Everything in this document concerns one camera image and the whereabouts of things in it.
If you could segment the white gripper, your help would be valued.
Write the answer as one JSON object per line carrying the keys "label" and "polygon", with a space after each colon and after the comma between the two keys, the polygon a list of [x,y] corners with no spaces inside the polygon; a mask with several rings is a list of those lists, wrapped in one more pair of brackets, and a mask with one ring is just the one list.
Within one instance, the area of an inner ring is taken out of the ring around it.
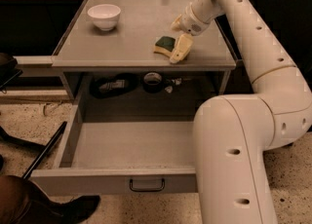
{"label": "white gripper", "polygon": [[184,60],[192,48],[193,36],[200,35],[210,24],[211,19],[206,9],[200,4],[190,3],[182,15],[178,16],[171,24],[172,31],[182,30],[186,33],[181,34],[175,40],[175,46],[169,58],[170,63]]}

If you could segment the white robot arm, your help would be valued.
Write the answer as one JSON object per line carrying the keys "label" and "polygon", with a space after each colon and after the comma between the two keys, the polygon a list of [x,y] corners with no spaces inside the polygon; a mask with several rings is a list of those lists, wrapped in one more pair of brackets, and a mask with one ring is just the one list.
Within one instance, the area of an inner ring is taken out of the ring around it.
{"label": "white robot arm", "polygon": [[199,35],[229,21],[250,79],[250,94],[210,98],[194,118],[194,156],[203,224],[278,224],[263,153],[301,138],[312,93],[300,70],[250,0],[194,0],[173,22]]}

